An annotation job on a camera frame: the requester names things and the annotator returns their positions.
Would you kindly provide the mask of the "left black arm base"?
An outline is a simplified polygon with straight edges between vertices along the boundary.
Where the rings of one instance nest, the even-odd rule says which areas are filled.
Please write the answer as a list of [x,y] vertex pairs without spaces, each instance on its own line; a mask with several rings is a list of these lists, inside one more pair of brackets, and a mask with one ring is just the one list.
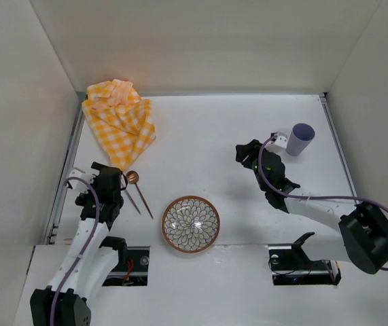
[[123,260],[109,273],[104,287],[147,286],[150,247],[128,247]]

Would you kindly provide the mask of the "yellow white checkered cloth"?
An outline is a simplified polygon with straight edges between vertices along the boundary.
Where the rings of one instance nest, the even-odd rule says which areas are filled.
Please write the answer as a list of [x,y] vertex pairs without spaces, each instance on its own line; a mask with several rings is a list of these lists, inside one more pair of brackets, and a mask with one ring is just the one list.
[[113,79],[87,87],[86,121],[112,166],[127,170],[155,141],[152,102],[130,81]]

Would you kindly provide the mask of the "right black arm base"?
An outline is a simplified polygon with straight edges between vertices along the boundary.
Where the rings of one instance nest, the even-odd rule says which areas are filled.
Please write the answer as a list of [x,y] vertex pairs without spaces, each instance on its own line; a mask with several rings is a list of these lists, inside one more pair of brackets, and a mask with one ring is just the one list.
[[275,286],[332,285],[342,279],[338,264],[331,260],[310,260],[302,245],[314,232],[307,232],[292,243],[268,245],[268,267]]

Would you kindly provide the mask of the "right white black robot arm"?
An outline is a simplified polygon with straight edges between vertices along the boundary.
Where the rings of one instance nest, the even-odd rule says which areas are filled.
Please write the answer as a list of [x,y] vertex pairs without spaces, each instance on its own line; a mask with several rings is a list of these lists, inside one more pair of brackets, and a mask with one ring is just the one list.
[[386,270],[388,219],[386,210],[374,201],[352,196],[309,196],[285,176],[281,157],[252,140],[237,145],[235,160],[254,172],[260,189],[274,209],[307,217],[332,228],[337,236],[315,242],[314,232],[289,244],[295,264],[311,261],[349,261],[367,274]]

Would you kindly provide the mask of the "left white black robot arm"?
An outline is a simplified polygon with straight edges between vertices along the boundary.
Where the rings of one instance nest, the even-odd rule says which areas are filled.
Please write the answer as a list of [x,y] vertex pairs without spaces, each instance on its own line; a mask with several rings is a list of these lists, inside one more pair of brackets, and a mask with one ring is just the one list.
[[89,301],[109,273],[126,257],[126,241],[109,231],[124,205],[126,176],[115,167],[93,162],[94,173],[72,169],[65,185],[78,193],[81,207],[69,250],[45,289],[30,298],[34,325],[89,325]]

